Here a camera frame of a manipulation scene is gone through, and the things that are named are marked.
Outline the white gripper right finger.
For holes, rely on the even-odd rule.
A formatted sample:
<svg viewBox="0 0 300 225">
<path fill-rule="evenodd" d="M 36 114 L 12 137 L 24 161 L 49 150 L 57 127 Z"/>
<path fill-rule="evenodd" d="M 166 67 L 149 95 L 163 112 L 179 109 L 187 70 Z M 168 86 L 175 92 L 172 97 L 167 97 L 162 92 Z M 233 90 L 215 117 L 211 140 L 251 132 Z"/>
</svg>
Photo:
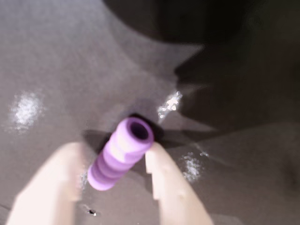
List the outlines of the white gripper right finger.
<svg viewBox="0 0 300 225">
<path fill-rule="evenodd" d="M 213 221 L 179 167 L 161 145 L 145 154 L 152 176 L 153 199 L 158 201 L 161 225 L 212 225 Z"/>
</svg>

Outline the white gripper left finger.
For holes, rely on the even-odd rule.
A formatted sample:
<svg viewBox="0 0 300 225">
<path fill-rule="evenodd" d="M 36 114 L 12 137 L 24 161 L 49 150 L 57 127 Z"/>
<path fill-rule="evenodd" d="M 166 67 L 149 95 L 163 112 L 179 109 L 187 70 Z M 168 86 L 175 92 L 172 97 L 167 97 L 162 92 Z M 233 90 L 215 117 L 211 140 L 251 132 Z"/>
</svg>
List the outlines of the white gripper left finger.
<svg viewBox="0 0 300 225">
<path fill-rule="evenodd" d="M 59 147 L 16 196 L 8 225 L 73 225 L 82 196 L 83 146 Z"/>
</svg>

